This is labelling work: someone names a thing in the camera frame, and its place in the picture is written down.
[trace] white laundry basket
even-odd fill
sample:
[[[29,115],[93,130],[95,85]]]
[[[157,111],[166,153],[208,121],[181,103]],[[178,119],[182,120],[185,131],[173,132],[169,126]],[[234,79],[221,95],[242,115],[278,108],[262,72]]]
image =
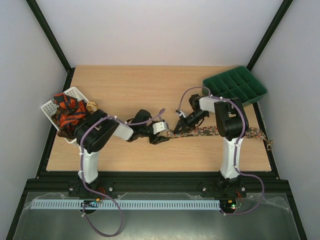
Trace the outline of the white laundry basket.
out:
[[[70,87],[69,89],[64,91],[65,95],[76,98],[78,101],[84,100],[86,103],[88,102],[88,99],[75,87]],[[44,112],[46,117],[50,120],[50,122],[55,126],[55,128],[59,131],[60,128],[57,124],[52,121],[51,116],[56,113],[58,109],[58,105],[55,104],[54,100],[50,100],[43,104],[41,106],[41,110]],[[75,144],[76,146],[78,145],[76,143],[77,139],[69,140],[67,138],[64,138],[69,144]]]

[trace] green tray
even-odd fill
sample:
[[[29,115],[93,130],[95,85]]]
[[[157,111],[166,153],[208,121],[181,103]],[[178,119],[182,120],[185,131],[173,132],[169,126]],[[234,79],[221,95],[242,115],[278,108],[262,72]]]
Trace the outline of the green tray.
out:
[[[244,66],[206,78],[203,80],[203,86],[209,88],[213,96],[226,99],[240,98],[244,107],[258,102],[267,92]],[[203,89],[202,93],[207,95],[208,90]]]

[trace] wooden table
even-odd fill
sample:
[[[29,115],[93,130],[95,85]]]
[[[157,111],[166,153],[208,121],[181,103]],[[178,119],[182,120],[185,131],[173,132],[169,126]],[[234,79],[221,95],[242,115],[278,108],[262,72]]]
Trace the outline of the wooden table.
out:
[[[86,66],[75,69],[71,86],[77,87],[90,101],[109,115],[122,120],[133,118],[140,109],[154,116],[165,108],[162,118],[174,129],[175,110],[184,91],[201,86],[202,80],[224,72],[231,66]],[[194,89],[186,94],[181,110],[191,113],[188,103]],[[258,127],[252,105],[245,107],[251,127]],[[203,126],[215,126],[214,114]],[[197,136],[171,139],[158,145],[147,137],[126,142],[111,137],[100,152],[99,171],[219,171],[223,157],[223,139],[219,136]],[[78,171],[79,149],[56,136],[47,171]],[[242,171],[270,171],[262,140],[245,138],[240,153]]]

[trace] gray floor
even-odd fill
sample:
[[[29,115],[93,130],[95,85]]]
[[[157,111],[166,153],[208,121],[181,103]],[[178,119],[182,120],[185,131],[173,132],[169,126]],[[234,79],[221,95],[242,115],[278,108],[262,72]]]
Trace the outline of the gray floor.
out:
[[[180,199],[189,195],[126,195],[122,199]],[[245,199],[244,208],[256,204],[259,195]],[[125,226],[115,240],[295,240],[299,239],[285,194],[266,194],[266,201],[249,214],[223,216],[208,210],[126,210]],[[104,233],[119,226],[117,210],[97,210],[90,215]],[[21,215],[15,240],[100,240],[78,210],[29,209]]]

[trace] white wall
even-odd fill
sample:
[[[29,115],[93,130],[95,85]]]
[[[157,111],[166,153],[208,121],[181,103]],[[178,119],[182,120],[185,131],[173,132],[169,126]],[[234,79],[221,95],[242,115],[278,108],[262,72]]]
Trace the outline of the white wall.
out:
[[[75,65],[247,65],[282,0],[37,0]]]
[[[40,106],[66,72],[25,0],[0,1],[0,239],[26,180],[34,178],[50,122]]]
[[[256,66],[279,174],[288,179],[310,240],[320,223],[320,1],[293,1]]]

